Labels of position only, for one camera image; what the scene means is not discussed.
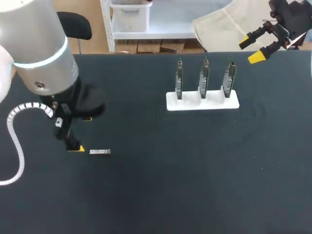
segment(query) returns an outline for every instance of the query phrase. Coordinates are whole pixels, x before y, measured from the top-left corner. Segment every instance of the white plastic bin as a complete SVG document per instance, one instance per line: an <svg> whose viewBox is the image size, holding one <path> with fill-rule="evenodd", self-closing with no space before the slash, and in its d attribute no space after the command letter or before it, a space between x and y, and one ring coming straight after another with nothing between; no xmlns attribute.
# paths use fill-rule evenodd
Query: white plastic bin
<svg viewBox="0 0 312 234"><path fill-rule="evenodd" d="M145 32L149 29L152 0L112 0L117 24L122 32Z"/></svg>

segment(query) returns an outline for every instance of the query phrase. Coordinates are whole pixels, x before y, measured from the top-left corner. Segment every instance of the cardboard box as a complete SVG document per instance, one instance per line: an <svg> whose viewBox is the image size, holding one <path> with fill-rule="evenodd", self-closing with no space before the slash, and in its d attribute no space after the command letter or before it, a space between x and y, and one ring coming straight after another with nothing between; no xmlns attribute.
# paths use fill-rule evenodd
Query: cardboard box
<svg viewBox="0 0 312 234"><path fill-rule="evenodd" d="M161 40L140 40L137 46L138 54L154 54L160 53Z"/></svg>
<svg viewBox="0 0 312 234"><path fill-rule="evenodd" d="M197 39L188 39L184 44L182 53L193 54L193 53L204 53L205 50Z"/></svg>
<svg viewBox="0 0 312 234"><path fill-rule="evenodd" d="M162 53L181 53L186 39L166 39L162 41L160 51Z"/></svg>
<svg viewBox="0 0 312 234"><path fill-rule="evenodd" d="M115 52L119 54L136 54L137 40L116 40Z"/></svg>

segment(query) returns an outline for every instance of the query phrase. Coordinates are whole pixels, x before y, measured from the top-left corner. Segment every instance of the silver robot arm segment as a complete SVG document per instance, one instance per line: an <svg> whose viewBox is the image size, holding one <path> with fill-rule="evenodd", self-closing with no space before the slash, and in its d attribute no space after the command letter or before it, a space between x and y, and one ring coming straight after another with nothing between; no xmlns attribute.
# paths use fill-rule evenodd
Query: silver robot arm segment
<svg viewBox="0 0 312 234"><path fill-rule="evenodd" d="M78 67L51 1L0 2L0 45L12 56L27 88L49 96L72 86Z"/></svg>

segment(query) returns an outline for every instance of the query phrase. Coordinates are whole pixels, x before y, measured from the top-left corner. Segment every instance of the black chair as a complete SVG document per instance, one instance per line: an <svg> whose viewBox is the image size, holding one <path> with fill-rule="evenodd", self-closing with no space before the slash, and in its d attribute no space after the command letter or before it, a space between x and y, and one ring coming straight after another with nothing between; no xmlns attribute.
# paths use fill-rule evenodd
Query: black chair
<svg viewBox="0 0 312 234"><path fill-rule="evenodd" d="M82 54L81 40L90 40L92 37L89 21L84 16L72 12L58 12L58 18L65 35L78 39L79 53Z"/></svg>

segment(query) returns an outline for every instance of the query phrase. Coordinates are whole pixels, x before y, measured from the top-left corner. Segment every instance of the small metal module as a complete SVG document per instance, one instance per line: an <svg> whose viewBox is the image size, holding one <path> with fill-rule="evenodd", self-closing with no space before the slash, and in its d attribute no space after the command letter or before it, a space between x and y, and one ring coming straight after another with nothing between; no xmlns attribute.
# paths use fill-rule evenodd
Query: small metal module
<svg viewBox="0 0 312 234"><path fill-rule="evenodd" d="M206 58L203 66L200 69L200 78L199 78L199 92L202 99L206 98L207 89L208 89L208 80L209 80L209 62Z"/></svg>
<svg viewBox="0 0 312 234"><path fill-rule="evenodd" d="M231 96L235 75L236 75L236 65L235 62L233 62L233 59L231 59L231 62L229 64L229 67L225 71L223 79L223 92L226 98L229 98Z"/></svg>
<svg viewBox="0 0 312 234"><path fill-rule="evenodd" d="M183 68L182 61L177 62L176 73L175 73L175 90L178 100L182 100L182 86L183 86Z"/></svg>

